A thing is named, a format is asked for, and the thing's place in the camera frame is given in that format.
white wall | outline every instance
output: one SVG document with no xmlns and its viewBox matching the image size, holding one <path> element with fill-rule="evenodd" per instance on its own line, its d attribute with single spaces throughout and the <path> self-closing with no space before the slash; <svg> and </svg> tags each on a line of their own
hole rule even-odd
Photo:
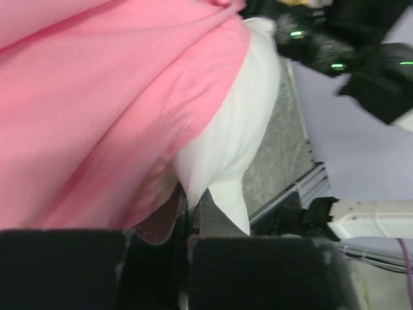
<svg viewBox="0 0 413 310">
<path fill-rule="evenodd" d="M 413 12 L 394 30 L 389 41 L 413 46 Z M 413 200 L 413 134 L 380 124 L 350 98 L 335 97 L 343 79 L 293 68 L 314 157 L 327 166 L 332 194 L 355 201 Z M 375 244 L 398 248 L 393 240 Z"/>
</svg>

concrete floor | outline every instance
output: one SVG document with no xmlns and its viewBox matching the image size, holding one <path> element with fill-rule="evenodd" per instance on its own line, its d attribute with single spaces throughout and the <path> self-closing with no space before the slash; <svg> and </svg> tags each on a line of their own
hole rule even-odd
<svg viewBox="0 0 413 310">
<path fill-rule="evenodd" d="M 303 128 L 289 64 L 282 59 L 281 87 L 270 124 L 257 156 L 243 180 L 248 213 L 286 189 L 309 171 L 312 157 Z"/>
</svg>

pink shirt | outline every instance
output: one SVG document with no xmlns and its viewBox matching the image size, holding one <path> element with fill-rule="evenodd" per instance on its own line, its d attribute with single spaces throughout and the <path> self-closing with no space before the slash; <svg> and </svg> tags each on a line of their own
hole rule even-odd
<svg viewBox="0 0 413 310">
<path fill-rule="evenodd" d="M 0 0 L 0 229 L 129 227 L 247 52 L 212 0 Z"/>
</svg>

white fabric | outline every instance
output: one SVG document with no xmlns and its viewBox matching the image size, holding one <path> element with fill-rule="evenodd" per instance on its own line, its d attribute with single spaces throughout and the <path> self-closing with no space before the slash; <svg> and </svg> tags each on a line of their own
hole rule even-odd
<svg viewBox="0 0 413 310">
<path fill-rule="evenodd" d="M 245 21 L 252 33 L 248 54 L 222 106 L 202 134 L 173 161 L 193 208 L 210 189 L 216 205 L 250 233 L 242 188 L 243 173 L 263 140 L 281 81 L 273 21 Z"/>
</svg>

green led indicator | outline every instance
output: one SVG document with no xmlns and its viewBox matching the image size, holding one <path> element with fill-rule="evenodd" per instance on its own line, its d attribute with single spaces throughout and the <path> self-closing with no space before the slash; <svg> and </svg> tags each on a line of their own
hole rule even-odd
<svg viewBox="0 0 413 310">
<path fill-rule="evenodd" d="M 294 32 L 291 32 L 291 36 L 292 36 L 292 37 L 300 36 L 301 34 L 303 34 L 302 31 L 294 31 Z"/>
</svg>

